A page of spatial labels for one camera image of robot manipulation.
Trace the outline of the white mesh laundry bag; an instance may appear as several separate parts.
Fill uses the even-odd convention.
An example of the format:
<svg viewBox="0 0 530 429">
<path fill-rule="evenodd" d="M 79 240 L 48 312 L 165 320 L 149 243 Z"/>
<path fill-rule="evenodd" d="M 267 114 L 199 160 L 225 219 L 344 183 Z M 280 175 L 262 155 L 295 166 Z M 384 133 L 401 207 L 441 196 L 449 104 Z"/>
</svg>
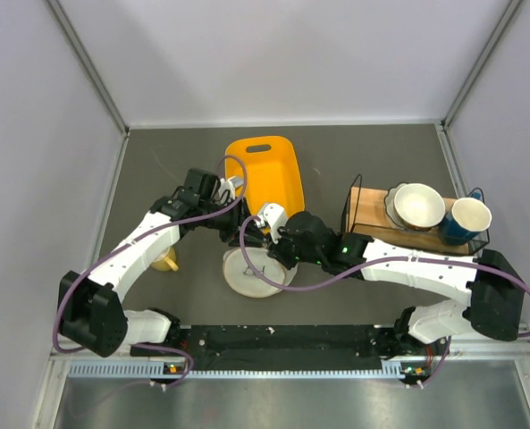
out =
<svg viewBox="0 0 530 429">
<path fill-rule="evenodd" d="M 283 286 L 289 286 L 298 272 L 297 266 L 287 269 L 270 258 L 264 248 L 247 248 L 247 253 L 251 263 L 263 276 Z M 231 289 L 247 298 L 264 299 L 282 291 L 254 274 L 240 248 L 234 248 L 224 254 L 223 277 Z"/>
</svg>

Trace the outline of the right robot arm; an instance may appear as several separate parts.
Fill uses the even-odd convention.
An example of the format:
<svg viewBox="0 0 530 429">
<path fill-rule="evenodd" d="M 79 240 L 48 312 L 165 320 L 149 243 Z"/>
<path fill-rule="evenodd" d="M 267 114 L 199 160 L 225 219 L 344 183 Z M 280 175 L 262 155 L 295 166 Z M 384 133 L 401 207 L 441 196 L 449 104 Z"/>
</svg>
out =
<svg viewBox="0 0 530 429">
<path fill-rule="evenodd" d="M 262 219 L 270 233 L 269 256 L 288 269 L 315 264 L 333 278 L 391 282 L 442 296 L 438 304 L 405 309 L 396 320 L 396 343 L 408 354 L 471 332 L 506 342 L 519 336 L 525 293 L 498 252 L 480 258 L 435 255 L 369 235 L 337 233 L 307 211 L 287 216 L 266 210 Z"/>
</svg>

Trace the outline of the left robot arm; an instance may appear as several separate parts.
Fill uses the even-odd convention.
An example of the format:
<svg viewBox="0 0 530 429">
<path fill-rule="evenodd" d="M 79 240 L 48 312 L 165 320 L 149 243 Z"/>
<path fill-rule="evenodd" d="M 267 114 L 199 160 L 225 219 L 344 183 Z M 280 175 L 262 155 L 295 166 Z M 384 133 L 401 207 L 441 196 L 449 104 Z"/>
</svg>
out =
<svg viewBox="0 0 530 429">
<path fill-rule="evenodd" d="M 247 175 L 221 179 L 192 168 L 183 185 L 156 200 L 139 225 L 114 250 L 83 273 L 60 282 L 53 342 L 76 343 L 107 358 L 122 346 L 154 347 L 168 355 L 181 344 L 178 321 L 161 310 L 126 310 L 122 302 L 136 280 L 161 261 L 189 231 L 204 227 L 232 234 L 239 223 Z"/>
</svg>

